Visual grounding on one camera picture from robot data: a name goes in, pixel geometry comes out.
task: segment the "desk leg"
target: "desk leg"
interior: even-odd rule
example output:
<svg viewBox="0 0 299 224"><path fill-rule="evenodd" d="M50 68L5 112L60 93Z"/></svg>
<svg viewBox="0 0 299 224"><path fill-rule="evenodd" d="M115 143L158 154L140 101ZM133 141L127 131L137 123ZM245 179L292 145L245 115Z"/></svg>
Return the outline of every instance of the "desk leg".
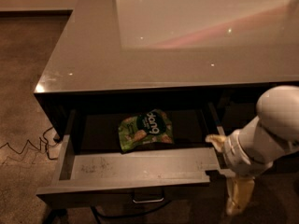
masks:
<svg viewBox="0 0 299 224"><path fill-rule="evenodd" d="M56 210L51 210L50 213L48 214L47 218L44 220L43 224L52 224L54 219L58 217L62 219L63 217L66 217L66 222L67 222L67 211L66 209L56 209Z"/></svg>

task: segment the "power cable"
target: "power cable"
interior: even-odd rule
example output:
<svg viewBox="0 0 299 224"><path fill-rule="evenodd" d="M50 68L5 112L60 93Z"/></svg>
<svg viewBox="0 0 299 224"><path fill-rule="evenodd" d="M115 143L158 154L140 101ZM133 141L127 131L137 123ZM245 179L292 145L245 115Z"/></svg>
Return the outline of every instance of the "power cable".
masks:
<svg viewBox="0 0 299 224"><path fill-rule="evenodd" d="M142 212L142 213L136 213L136 214L129 214L129 215L120 215L120 216L105 216L103 214L100 214L97 209L94 207L94 206L91 206L91 209L92 209L92 212L93 212L93 215L94 215L94 218L95 220L97 221L98 224L100 224L100 220L98 217L100 218L106 218L106 219L118 219L118 218L129 218L129 217L141 217L141 216L144 216L144 215L147 215L149 213L153 213L153 212L156 212L162 208L164 208L165 206L169 205L171 203L171 201L168 201L158 207L155 207L149 211L146 211L146 212Z"/></svg>
<svg viewBox="0 0 299 224"><path fill-rule="evenodd" d="M50 148L53 148L53 147L56 147L57 145L58 145L58 143L55 143L55 145L50 145L50 142L49 142L49 140L47 139L47 137L46 137L46 134L50 131L50 130L52 130L53 129L53 127L50 127L50 128L48 128L45 132L43 132L43 134L42 134L42 137L39 137L39 144L37 145L37 146L35 146L29 139L27 139L27 141L26 141L26 144L24 145L24 147L22 148L22 150L21 151L18 151L18 150L16 150L15 148L13 148L11 145L10 145L10 143L9 142L6 142L4 145L2 145L2 146L0 146L0 149L1 148L3 148L3 147L8 147L9 149L11 149L12 151L14 151L15 153L17 153L17 154L19 154L19 155L21 155L21 154L23 154L24 153L24 151L25 151L25 155L24 155L24 157L21 159L21 161L23 161L23 159L26 157L26 154L27 154L27 151L28 151L28 149L31 149L31 150L33 150L33 151L38 151L39 153L46 153L47 154L47 157L48 157L48 159L49 160L51 160L51 161L54 161L54 160L57 160L57 158L52 158L51 156L50 156ZM45 146L45 152L42 152L42 146Z"/></svg>

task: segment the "green snack bag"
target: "green snack bag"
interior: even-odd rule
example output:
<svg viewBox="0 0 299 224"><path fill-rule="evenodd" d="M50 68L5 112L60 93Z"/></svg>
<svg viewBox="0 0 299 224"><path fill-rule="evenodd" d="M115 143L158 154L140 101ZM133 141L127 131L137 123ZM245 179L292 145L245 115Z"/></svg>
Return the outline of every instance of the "green snack bag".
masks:
<svg viewBox="0 0 299 224"><path fill-rule="evenodd" d="M172 123L166 113L154 109L121 122L119 138L123 152L150 143L173 143Z"/></svg>

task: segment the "desk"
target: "desk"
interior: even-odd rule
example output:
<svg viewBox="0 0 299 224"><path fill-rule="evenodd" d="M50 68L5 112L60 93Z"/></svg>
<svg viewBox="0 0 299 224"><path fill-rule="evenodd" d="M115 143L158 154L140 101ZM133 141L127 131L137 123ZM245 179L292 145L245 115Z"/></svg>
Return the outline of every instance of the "desk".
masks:
<svg viewBox="0 0 299 224"><path fill-rule="evenodd" d="M132 10L136 1L141 8ZM175 32L171 31L171 27L170 30L166 27L164 30L170 36L162 38L161 33L151 37L150 34L156 30L152 28L150 33L141 36L139 32L142 29L137 31L137 28L142 27L144 21L138 16L144 14L147 18L155 13L159 15L161 7L167 7L168 3L175 5L174 1L188 0L149 0L148 4L147 0L78 1L35 91L36 99L57 133L64 136L51 186L37 192L50 206L66 208L97 204L97 196L79 198L82 195L78 193L88 191L97 193L101 200L105 200L104 195L111 194L112 190L122 196L131 193L134 188L208 183L206 171L221 169L215 151L210 147L84 156L81 153L84 136L78 136L78 133L84 130L86 120L100 117L100 120L107 121L107 116L147 112L156 107L171 112L195 110L196 114L205 116L204 106L211 103L222 109L228 93L236 94L239 99L248 94L246 102L255 103L260 94L272 86L298 84L298 8L290 10L286 0L279 0L278 4L275 2L277 0L267 0L262 10L256 10L249 0L242 0L239 3L250 9L242 10L244 14L234 11L232 21L214 23L209 27L199 24L203 27L199 30L195 27L189 32L176 26L179 35L173 35ZM206 14L206 24L210 14L214 17L221 14L217 9L208 12L200 7L198 9L199 13ZM126 23L125 18L135 21L136 35L130 29L133 23ZM190 24L184 17L181 26L186 25ZM148 38L151 41L142 43ZM105 181L90 174L91 183L91 179L86 179L89 172L78 172L78 167L85 165L85 162L87 169L100 167L100 160L115 168L125 163L129 165L132 160L138 163L143 161L140 165L144 166L144 155L152 160L158 159L164 170L162 180L148 179L140 173L141 169L135 173L127 172L125 176L121 171L112 175L111 172L103 174L101 170L99 172ZM181 164L169 170L174 157L181 160ZM125 181L125 177L133 178L133 181ZM68 194L77 196L74 199ZM55 200L57 195L65 195L65 202Z"/></svg>

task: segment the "open drawer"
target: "open drawer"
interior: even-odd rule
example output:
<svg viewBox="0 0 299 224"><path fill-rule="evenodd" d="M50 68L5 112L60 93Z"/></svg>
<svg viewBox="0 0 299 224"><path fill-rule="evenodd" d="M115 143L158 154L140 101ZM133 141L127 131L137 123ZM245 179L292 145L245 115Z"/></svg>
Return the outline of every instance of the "open drawer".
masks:
<svg viewBox="0 0 299 224"><path fill-rule="evenodd" d="M111 125L126 115L82 116L72 111L52 182L36 195L53 209L205 196L210 182L206 172L219 171L221 166L214 148L203 142L203 112L167 114L177 144L121 154L114 139L117 129ZM213 195L223 195L223 191Z"/></svg>

